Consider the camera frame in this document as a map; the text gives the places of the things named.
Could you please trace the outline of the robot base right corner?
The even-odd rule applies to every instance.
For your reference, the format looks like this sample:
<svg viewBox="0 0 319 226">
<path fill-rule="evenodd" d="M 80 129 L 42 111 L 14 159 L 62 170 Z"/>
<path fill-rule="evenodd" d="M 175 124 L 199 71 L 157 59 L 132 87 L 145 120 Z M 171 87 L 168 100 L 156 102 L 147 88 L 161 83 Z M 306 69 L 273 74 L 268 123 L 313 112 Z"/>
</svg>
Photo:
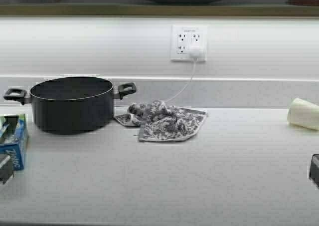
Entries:
<svg viewBox="0 0 319 226">
<path fill-rule="evenodd" d="M 319 155 L 314 154 L 312 156 L 310 170 L 309 170 L 309 179 L 319 187 Z"/>
</svg>

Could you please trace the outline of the robot base left corner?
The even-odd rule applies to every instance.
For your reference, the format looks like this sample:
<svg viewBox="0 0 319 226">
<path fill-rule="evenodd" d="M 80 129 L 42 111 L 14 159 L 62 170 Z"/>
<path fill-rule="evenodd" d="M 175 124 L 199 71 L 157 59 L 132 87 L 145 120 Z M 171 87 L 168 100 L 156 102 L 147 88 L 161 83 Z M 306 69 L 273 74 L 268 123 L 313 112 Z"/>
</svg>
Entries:
<svg viewBox="0 0 319 226">
<path fill-rule="evenodd" d="M 0 183 L 2 185 L 14 175 L 13 162 L 8 154 L 0 155 Z"/>
</svg>

